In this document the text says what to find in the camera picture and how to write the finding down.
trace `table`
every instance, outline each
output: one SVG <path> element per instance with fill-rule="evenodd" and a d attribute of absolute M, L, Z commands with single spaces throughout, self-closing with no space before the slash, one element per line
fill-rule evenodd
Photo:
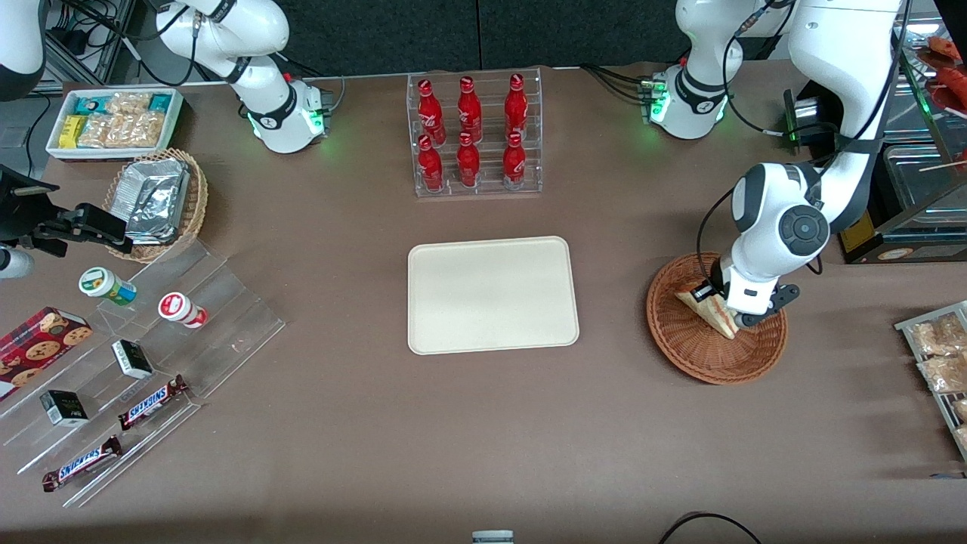
<path fill-rule="evenodd" d="M 543 194 L 474 201 L 413 196 L 404 76 L 350 79 L 332 136 L 291 156 L 249 133 L 226 86 L 185 87 L 173 143 L 209 179 L 202 238 L 289 324 L 83 508 L 0 462 L 0 540 L 426 543 L 507 528 L 521 544 L 654 542 L 692 510 L 766 542 L 962 540 L 967 485 L 925 478 L 962 465 L 892 325 L 964 298 L 963 268 L 845 266 L 834 242 L 822 277 L 789 277 L 804 294 L 779 364 L 749 385 L 696 382 L 652 341 L 645 290 L 747 168 L 789 153 L 734 115 L 675 140 L 590 76 L 542 73 Z M 768 123 L 803 83 L 755 62 L 734 90 Z M 100 203 L 117 168 L 51 161 L 44 181 L 64 186 L 62 205 Z M 413 246 L 552 234 L 571 246 L 575 345 L 409 351 Z M 705 245 L 735 235 L 721 210 Z M 0 283 L 0 330 L 45 304 L 92 310 L 75 287 L 89 266 L 136 270 L 91 245 L 37 261 Z M 745 542 L 714 520 L 681 533 Z"/>

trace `wicker basket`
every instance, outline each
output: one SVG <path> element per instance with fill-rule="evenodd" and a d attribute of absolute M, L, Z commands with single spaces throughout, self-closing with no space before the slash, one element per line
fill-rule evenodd
<path fill-rule="evenodd" d="M 185 195 L 185 207 L 182 209 L 181 224 L 178 225 L 178 238 L 171 244 L 163 246 L 134 246 L 130 255 L 125 255 L 115 249 L 107 248 L 115 257 L 148 263 L 158 258 L 159 255 L 164 253 L 174 243 L 188 236 L 197 236 L 201 230 L 201 224 L 205 221 L 205 205 L 208 204 L 208 182 L 205 180 L 205 172 L 201 171 L 198 163 L 191 155 L 178 149 L 165 149 L 157 153 L 138 157 L 131 163 L 125 165 L 125 167 L 137 161 L 159 161 L 161 159 L 178 159 L 184 161 L 191 168 L 188 194 Z M 114 183 L 107 190 L 107 197 L 104 199 L 102 206 L 104 210 L 109 210 L 111 202 L 114 201 L 114 192 L 117 190 L 118 181 L 121 179 L 121 171 L 114 176 Z"/>
<path fill-rule="evenodd" d="M 718 258 L 703 253 L 706 267 Z M 686 374 L 715 384 L 753 381 L 772 369 L 785 350 L 785 311 L 728 340 L 675 297 L 675 288 L 702 278 L 695 254 L 664 265 L 648 288 L 646 316 L 655 342 Z"/>

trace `coca-cola bottle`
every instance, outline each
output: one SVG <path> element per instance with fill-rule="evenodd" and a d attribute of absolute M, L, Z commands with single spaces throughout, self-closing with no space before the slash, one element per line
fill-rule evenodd
<path fill-rule="evenodd" d="M 460 166 L 460 183 L 468 189 L 477 187 L 481 177 L 481 154 L 474 145 L 470 133 L 460 133 L 460 148 L 456 150 L 456 163 Z"/>
<path fill-rule="evenodd" d="M 417 88 L 420 90 L 420 124 L 433 140 L 433 146 L 440 147 L 447 141 L 447 130 L 443 128 L 443 108 L 433 96 L 433 85 L 429 79 L 421 79 Z"/>
<path fill-rule="evenodd" d="M 524 163 L 527 155 L 520 147 L 520 133 L 511 133 L 504 150 L 504 187 L 516 191 L 524 185 Z"/>
<path fill-rule="evenodd" d="M 520 133 L 520 139 L 527 138 L 527 95 L 524 94 L 524 76 L 511 76 L 511 92 L 504 101 L 505 136 Z"/>
<path fill-rule="evenodd" d="M 420 163 L 420 175 L 424 179 L 426 190 L 439 193 L 443 191 L 443 161 L 440 160 L 440 154 L 433 149 L 429 136 L 420 135 L 417 142 L 420 145 L 417 161 Z"/>
<path fill-rule="evenodd" d="M 484 112 L 481 99 L 474 92 L 472 77 L 460 78 L 460 100 L 456 101 L 456 109 L 460 112 L 460 130 L 470 133 L 474 143 L 480 143 L 484 139 Z"/>

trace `white container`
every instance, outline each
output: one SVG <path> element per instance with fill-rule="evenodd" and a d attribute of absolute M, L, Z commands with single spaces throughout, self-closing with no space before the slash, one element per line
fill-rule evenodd
<path fill-rule="evenodd" d="M 418 355 L 570 346 L 579 334 L 571 251 L 558 236 L 417 246 L 407 298 Z"/>
<path fill-rule="evenodd" d="M 158 303 L 158 314 L 169 321 L 196 329 L 208 321 L 208 312 L 180 292 L 169 292 Z"/>
<path fill-rule="evenodd" d="M 137 296 L 137 287 L 102 266 L 88 268 L 81 274 L 77 288 L 87 296 L 105 298 L 118 306 L 130 304 Z"/>
<path fill-rule="evenodd" d="M 151 93 L 171 96 L 168 110 L 164 114 L 164 124 L 161 125 L 161 136 L 159 136 L 158 143 L 154 147 L 111 147 L 99 149 L 94 147 L 64 148 L 58 145 L 58 139 L 60 138 L 61 131 L 64 129 L 64 120 L 68 115 L 73 114 L 74 109 L 77 107 L 77 102 L 116 92 Z M 168 147 L 168 142 L 171 141 L 171 135 L 175 132 L 175 123 L 178 121 L 178 113 L 181 111 L 183 101 L 182 94 L 170 87 L 115 87 L 71 91 L 64 97 L 64 103 L 61 105 L 60 112 L 57 113 L 57 122 L 54 123 L 54 128 L 50 131 L 50 137 L 47 139 L 47 153 L 51 157 L 62 161 L 104 161 L 110 159 L 129 159 L 147 155 L 155 151 L 161 151 Z"/>

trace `acrylic display stand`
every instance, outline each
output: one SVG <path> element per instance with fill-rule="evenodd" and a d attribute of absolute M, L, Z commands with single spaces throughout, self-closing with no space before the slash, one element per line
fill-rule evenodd
<path fill-rule="evenodd" d="M 0 404 L 3 468 L 37 482 L 44 474 L 117 435 L 124 455 L 98 464 L 50 493 L 64 506 L 81 506 L 197 412 L 215 391 L 284 323 L 232 274 L 224 257 L 200 241 L 179 242 L 143 268 L 131 282 L 137 297 L 128 306 L 103 301 L 87 320 L 95 334 Z M 158 302 L 180 291 L 208 311 L 198 329 L 162 319 Z M 137 342 L 154 373 L 147 379 L 121 373 L 111 350 L 118 339 Z M 118 415 L 182 375 L 190 391 L 128 431 Z M 90 420 L 76 428 L 50 424 L 39 399 L 47 389 L 73 391 Z"/>
<path fill-rule="evenodd" d="M 524 93 L 527 95 L 527 134 L 521 143 L 527 154 L 523 185 L 516 191 L 504 187 L 504 150 L 507 139 L 504 128 L 504 101 L 511 90 L 511 75 L 524 76 Z M 478 186 L 468 189 L 460 183 L 456 165 L 456 150 L 460 147 L 460 120 L 457 115 L 456 101 L 460 98 L 460 78 L 470 76 L 474 79 L 475 90 L 483 108 L 483 141 L 477 144 L 481 155 L 481 179 Z M 443 191 L 431 193 L 426 189 L 420 175 L 417 157 L 420 148 L 417 138 L 424 133 L 420 124 L 420 92 L 417 83 L 429 79 L 433 84 L 433 94 L 443 108 L 443 126 L 447 129 L 447 141 L 436 150 L 443 161 Z M 410 150 L 413 155 L 413 178 L 417 196 L 478 196 L 478 195 L 516 195 L 539 193 L 543 187 L 541 154 L 543 150 L 543 98 L 541 90 L 541 70 L 492 70 L 467 72 L 462 74 L 417 74 L 407 78 L 406 112 L 410 125 Z"/>
<path fill-rule="evenodd" d="M 894 328 L 903 333 L 903 337 L 906 339 L 907 344 L 913 351 L 914 357 L 917 359 L 917 368 L 923 374 L 923 379 L 927 380 L 929 384 L 929 377 L 923 372 L 922 363 L 926 360 L 926 357 L 921 353 L 920 348 L 917 343 L 914 342 L 911 330 L 913 325 L 923 322 L 933 321 L 939 317 L 946 316 L 948 314 L 954 314 L 957 319 L 960 320 L 961 326 L 964 330 L 967 330 L 967 302 L 958 302 L 957 304 L 952 304 L 946 308 L 941 308 L 940 310 L 935 310 L 928 314 L 923 314 L 922 316 L 914 317 L 912 319 L 907 319 L 900 323 L 894 325 Z M 950 430 L 951 435 L 953 435 L 953 430 L 961 425 L 967 424 L 967 422 L 961 420 L 957 415 L 956 411 L 953 409 L 953 403 L 967 397 L 965 393 L 936 393 L 931 391 L 933 399 L 937 401 L 937 406 L 940 407 L 940 413 L 944 416 L 944 421 L 947 423 L 947 428 Z M 960 440 L 956 438 L 953 439 L 954 443 L 957 445 L 957 449 L 960 451 L 960 457 L 967 461 L 967 448 L 960 443 Z"/>

